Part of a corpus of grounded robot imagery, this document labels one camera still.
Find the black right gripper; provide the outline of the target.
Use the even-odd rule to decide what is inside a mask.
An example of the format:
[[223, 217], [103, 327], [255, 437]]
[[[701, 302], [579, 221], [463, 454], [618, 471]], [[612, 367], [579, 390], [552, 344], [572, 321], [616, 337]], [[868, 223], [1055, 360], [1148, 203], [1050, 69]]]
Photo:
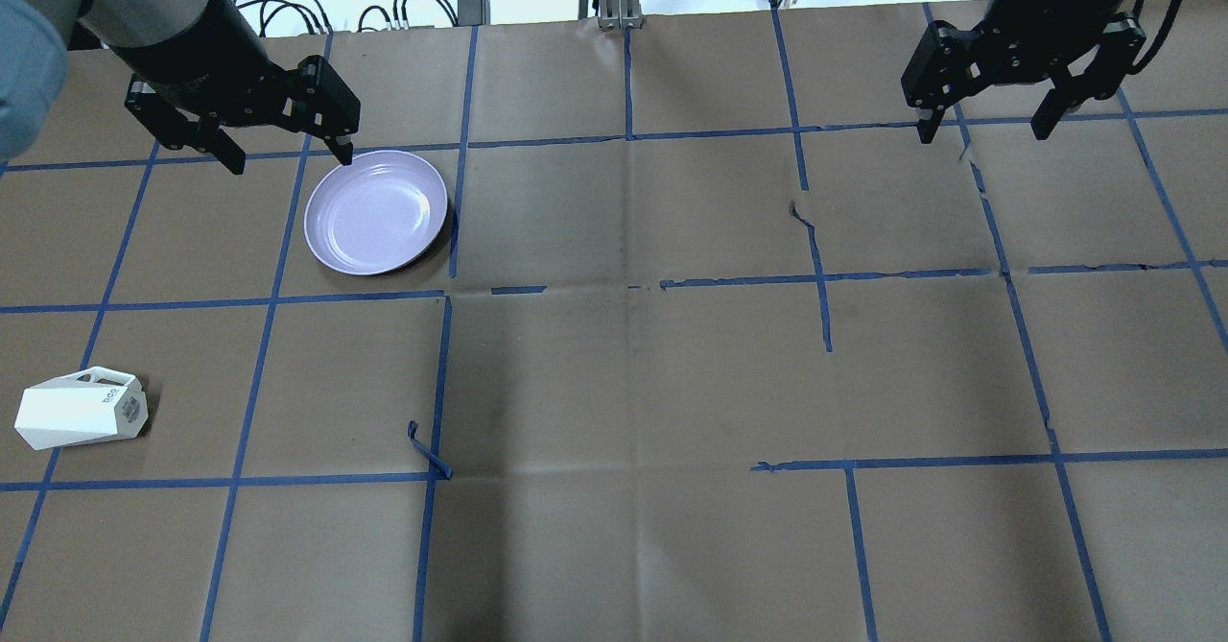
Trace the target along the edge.
[[917, 108], [920, 142], [937, 135], [937, 112], [991, 86], [1047, 82], [1032, 113], [1032, 135], [1047, 140], [1059, 122], [1079, 112], [1086, 99], [1109, 99], [1133, 72], [1147, 36], [1133, 15], [1113, 15], [1105, 25], [1078, 29], [1071, 22], [1038, 21], [1006, 29], [981, 22], [974, 29], [935, 20], [926, 26], [903, 79], [905, 104]]

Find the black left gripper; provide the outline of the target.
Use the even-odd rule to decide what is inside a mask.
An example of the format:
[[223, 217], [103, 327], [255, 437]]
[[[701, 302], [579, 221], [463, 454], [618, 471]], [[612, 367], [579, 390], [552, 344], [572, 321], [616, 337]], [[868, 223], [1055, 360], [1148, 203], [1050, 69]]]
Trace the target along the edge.
[[312, 55], [293, 69], [274, 64], [259, 75], [216, 75], [177, 88], [131, 75], [126, 112], [162, 147], [196, 149], [232, 176], [242, 176], [247, 156], [228, 135], [231, 128], [305, 133], [324, 142], [339, 164], [352, 164], [361, 103], [325, 56]]

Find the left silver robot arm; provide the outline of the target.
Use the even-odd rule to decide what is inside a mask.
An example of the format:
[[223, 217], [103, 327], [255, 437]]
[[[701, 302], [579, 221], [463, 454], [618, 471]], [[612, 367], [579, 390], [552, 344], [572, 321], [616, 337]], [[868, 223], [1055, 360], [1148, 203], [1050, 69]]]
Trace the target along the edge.
[[361, 103], [325, 56], [271, 61], [232, 0], [2, 0], [2, 160], [32, 149], [84, 26], [131, 70], [126, 112], [163, 149], [193, 149], [239, 176], [231, 128], [278, 126], [354, 160]]

